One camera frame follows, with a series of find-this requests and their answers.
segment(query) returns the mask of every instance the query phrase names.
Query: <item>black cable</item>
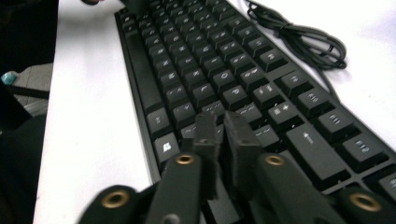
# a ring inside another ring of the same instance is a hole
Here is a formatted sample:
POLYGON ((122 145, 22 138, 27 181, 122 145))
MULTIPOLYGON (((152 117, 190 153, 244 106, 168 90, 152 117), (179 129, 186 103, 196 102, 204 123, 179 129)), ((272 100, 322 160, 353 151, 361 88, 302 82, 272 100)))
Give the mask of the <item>black cable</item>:
POLYGON ((247 14, 262 27, 274 30, 286 47, 303 62, 311 66, 321 77, 330 95, 339 101, 337 94, 323 71, 347 67, 344 61, 347 49, 337 38, 318 29, 297 26, 287 21, 278 12, 250 0, 247 14))

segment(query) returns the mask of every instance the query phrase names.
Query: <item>keyboard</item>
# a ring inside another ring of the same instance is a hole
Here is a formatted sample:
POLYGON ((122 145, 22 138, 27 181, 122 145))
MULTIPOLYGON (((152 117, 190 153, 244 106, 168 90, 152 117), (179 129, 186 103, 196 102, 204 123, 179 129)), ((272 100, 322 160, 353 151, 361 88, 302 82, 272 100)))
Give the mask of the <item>keyboard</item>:
MULTIPOLYGON (((396 154, 226 1, 152 0, 115 14, 152 179, 194 137, 195 116, 242 115, 262 152, 290 159, 317 190, 358 187, 396 205, 396 154)), ((217 223, 243 221, 220 181, 217 223)))

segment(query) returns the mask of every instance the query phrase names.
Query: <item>teal object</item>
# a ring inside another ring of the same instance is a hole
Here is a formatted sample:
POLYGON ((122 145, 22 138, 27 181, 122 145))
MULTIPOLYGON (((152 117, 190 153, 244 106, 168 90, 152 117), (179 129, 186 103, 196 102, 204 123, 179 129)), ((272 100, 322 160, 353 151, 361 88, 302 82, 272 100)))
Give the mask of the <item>teal object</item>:
POLYGON ((14 83, 15 79, 17 79, 17 77, 9 72, 5 73, 1 76, 1 80, 3 81, 3 83, 8 86, 12 85, 12 83, 14 83))

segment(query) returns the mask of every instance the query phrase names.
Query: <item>table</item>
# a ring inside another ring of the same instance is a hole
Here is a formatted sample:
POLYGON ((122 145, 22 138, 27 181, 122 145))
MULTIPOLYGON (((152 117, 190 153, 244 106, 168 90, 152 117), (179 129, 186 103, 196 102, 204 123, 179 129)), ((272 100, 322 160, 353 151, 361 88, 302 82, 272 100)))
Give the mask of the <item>table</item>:
MULTIPOLYGON (((396 148, 396 2, 262 2, 346 44, 348 68, 326 74, 341 102, 396 148)), ((76 223, 102 189, 152 184, 113 16, 122 7, 60 0, 35 223, 76 223)))

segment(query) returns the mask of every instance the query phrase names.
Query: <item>spacebar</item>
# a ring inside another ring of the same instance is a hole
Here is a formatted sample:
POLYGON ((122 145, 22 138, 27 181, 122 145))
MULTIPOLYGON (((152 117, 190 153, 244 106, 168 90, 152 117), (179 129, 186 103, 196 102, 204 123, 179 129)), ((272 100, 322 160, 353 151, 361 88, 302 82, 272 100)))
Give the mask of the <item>spacebar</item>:
POLYGON ((348 176, 341 158, 312 126, 303 124, 287 132, 286 136, 291 154, 317 188, 326 189, 348 176))
POLYGON ((143 41, 140 34, 134 30, 126 36, 126 43, 143 108, 146 114, 151 113, 163 107, 163 101, 143 48, 143 41))

